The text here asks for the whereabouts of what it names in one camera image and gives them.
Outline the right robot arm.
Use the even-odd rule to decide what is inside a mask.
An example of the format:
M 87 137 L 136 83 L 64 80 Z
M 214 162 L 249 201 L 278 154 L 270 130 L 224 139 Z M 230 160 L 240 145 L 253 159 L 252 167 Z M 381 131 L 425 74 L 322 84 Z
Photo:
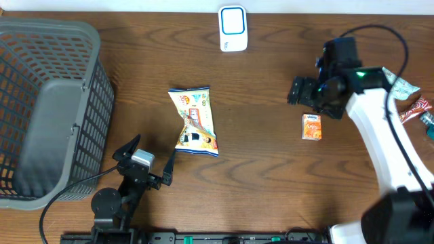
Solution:
M 295 77 L 288 103 L 354 122 L 372 160 L 380 199 L 361 219 L 329 229 L 331 243 L 432 243 L 433 174 L 416 153 L 397 114 L 381 67 L 366 68 L 355 39 L 323 46 L 318 78 Z

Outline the grey plastic basket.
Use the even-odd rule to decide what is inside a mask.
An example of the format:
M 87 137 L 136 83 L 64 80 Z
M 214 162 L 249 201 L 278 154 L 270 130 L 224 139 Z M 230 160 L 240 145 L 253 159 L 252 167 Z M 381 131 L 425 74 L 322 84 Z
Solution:
M 84 22 L 1 19 L 1 207 L 35 210 L 96 189 L 115 103 Z

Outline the teal mouthwash bottle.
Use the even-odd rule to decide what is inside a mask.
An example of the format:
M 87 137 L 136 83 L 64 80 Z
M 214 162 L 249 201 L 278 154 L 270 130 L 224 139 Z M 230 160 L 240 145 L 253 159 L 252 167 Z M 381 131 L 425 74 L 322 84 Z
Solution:
M 420 116 L 420 120 L 428 127 L 427 135 L 434 140 L 434 123 L 433 115 L 430 112 L 425 112 Z

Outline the white barcode scanner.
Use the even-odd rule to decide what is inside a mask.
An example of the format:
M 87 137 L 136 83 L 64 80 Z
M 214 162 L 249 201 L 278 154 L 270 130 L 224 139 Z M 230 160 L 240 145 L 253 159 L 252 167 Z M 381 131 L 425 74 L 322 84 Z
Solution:
M 241 52 L 248 46 L 247 15 L 240 5 L 223 6 L 218 11 L 220 50 Z

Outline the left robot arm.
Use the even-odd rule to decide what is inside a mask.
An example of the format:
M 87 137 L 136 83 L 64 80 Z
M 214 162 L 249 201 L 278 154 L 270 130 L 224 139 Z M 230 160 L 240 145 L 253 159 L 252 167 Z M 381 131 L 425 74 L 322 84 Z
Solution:
M 100 244 L 135 244 L 147 243 L 144 232 L 130 226 L 134 212 L 146 190 L 158 190 L 164 184 L 169 186 L 173 179 L 173 152 L 163 169 L 163 175 L 151 173 L 155 158 L 149 152 L 137 148 L 140 135 L 113 153 L 116 170 L 123 181 L 119 188 L 103 188 L 92 198 L 91 208 L 94 213 L 94 226 L 90 243 Z

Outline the light blue tissue pack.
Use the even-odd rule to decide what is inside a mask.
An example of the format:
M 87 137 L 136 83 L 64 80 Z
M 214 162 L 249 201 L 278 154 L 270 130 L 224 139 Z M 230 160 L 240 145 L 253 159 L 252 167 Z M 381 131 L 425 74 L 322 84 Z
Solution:
M 387 81 L 392 85 L 391 96 L 398 100 L 407 100 L 412 94 L 420 90 L 419 87 L 411 85 L 406 80 L 397 76 L 385 67 L 382 67 Z

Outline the yellow snack bag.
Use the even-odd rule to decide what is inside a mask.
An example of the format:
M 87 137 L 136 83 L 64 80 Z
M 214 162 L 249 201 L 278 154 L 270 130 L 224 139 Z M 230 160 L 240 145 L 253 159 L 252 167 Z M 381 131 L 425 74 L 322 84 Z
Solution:
M 210 87 L 171 88 L 168 91 L 184 121 L 176 151 L 218 157 L 218 143 L 210 104 Z

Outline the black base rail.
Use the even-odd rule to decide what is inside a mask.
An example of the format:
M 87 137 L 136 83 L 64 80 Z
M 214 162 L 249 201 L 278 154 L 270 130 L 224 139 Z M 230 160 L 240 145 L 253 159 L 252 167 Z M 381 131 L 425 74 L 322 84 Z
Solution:
M 321 235 L 305 232 L 288 234 L 175 234 L 149 232 L 139 234 L 62 235 L 60 244 L 127 243 L 127 244 L 260 244 L 260 243 L 327 243 Z

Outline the red orange chocolate bar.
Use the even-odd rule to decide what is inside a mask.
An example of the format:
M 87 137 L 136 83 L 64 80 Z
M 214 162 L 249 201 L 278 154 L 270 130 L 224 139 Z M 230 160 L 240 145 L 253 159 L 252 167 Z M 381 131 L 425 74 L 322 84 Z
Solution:
M 432 107 L 433 106 L 424 96 L 420 96 L 411 107 L 399 114 L 399 119 L 401 123 L 405 123 L 410 119 L 427 112 Z

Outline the orange tissue box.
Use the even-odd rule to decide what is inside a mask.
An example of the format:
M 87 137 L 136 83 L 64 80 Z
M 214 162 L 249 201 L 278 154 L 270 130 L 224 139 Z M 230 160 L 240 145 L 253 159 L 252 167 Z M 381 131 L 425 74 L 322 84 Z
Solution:
M 302 116 L 302 139 L 320 140 L 322 139 L 321 116 L 303 114 Z

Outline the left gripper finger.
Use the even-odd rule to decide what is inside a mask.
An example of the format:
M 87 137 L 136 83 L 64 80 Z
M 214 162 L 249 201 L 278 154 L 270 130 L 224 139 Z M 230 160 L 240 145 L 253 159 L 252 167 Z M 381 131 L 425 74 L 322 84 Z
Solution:
M 161 183 L 166 186 L 170 186 L 172 184 L 175 158 L 176 158 L 176 150 L 172 152 L 168 162 L 166 163 L 163 169 Z
M 124 144 L 122 147 L 118 148 L 114 153 L 112 158 L 116 161 L 122 161 L 124 159 L 130 159 L 134 154 L 138 143 L 140 141 L 141 135 L 138 134 L 127 144 Z

